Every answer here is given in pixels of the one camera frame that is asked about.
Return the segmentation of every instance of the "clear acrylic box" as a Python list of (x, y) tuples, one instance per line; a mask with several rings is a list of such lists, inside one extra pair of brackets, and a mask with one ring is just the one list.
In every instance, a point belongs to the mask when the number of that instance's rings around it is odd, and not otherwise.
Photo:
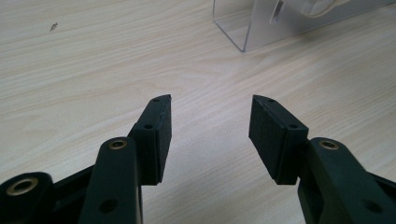
[(216, 25), (243, 52), (396, 0), (214, 0)]

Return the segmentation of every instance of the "wooden table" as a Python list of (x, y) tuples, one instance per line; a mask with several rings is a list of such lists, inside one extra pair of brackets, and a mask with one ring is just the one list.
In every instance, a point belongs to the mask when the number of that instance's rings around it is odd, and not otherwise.
[(8, 0), (0, 4), (0, 180), (59, 181), (172, 94), (163, 182), (143, 187), (146, 223), (304, 223), (248, 139), (253, 94), (396, 180), (396, 5), (249, 53), (204, 0)]

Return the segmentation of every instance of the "screw hole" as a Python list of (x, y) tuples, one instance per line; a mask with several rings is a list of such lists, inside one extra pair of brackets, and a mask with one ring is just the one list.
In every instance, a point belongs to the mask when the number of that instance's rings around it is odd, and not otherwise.
[(17, 181), (7, 189), (7, 195), (18, 196), (34, 189), (38, 184), (38, 179), (35, 177), (27, 177)]
[(331, 141), (320, 141), (319, 144), (327, 149), (338, 149), (339, 146)]
[(367, 210), (369, 210), (369, 211), (371, 211), (373, 213), (378, 213), (378, 214), (382, 213), (382, 208), (381, 208), (381, 206), (378, 203), (375, 203), (375, 202), (372, 202), (372, 201), (369, 201), (369, 200), (362, 200), (362, 203), (363, 203), (363, 206)]
[(105, 213), (105, 214), (110, 213), (117, 208), (118, 204), (119, 204), (119, 202), (115, 199), (105, 200), (104, 202), (102, 202), (100, 204), (99, 211), (101, 211), (102, 213)]
[(127, 143), (124, 140), (115, 140), (110, 143), (109, 147), (110, 149), (121, 149), (123, 147), (126, 147)]

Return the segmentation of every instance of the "table surface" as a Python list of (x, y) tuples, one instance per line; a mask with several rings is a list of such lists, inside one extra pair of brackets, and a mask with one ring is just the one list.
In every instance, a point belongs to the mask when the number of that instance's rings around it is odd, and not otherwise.
[(248, 139), (253, 94), (396, 180), (395, 4), (249, 53), (212, 4), (3, 1), (1, 182), (92, 165), (163, 94), (173, 138), (163, 182), (143, 187), (146, 223), (304, 223), (297, 187), (277, 186)]

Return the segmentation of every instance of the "light wood grain surface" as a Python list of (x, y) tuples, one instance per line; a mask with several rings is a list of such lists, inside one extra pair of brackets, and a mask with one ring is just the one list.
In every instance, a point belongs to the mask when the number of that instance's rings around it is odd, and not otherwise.
[(212, 1), (6, 0), (0, 78), (1, 182), (92, 165), (149, 99), (172, 94), (146, 223), (304, 223), (297, 187), (277, 186), (248, 139), (253, 94), (396, 181), (395, 4), (243, 54)]

